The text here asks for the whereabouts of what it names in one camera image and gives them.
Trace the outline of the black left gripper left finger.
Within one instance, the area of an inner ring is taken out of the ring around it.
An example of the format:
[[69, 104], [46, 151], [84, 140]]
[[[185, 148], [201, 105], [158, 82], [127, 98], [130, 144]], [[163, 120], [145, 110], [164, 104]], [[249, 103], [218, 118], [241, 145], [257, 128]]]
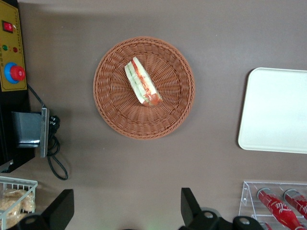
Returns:
[[41, 214], [50, 230], [65, 230], [73, 215], [73, 189], [64, 189]]

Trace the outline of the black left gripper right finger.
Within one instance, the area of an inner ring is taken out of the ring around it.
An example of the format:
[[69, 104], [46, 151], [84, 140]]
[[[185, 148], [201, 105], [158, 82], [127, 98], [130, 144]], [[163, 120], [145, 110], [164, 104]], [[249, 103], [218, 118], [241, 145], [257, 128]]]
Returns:
[[201, 208], [190, 188], [181, 188], [180, 211], [186, 227], [201, 213]]

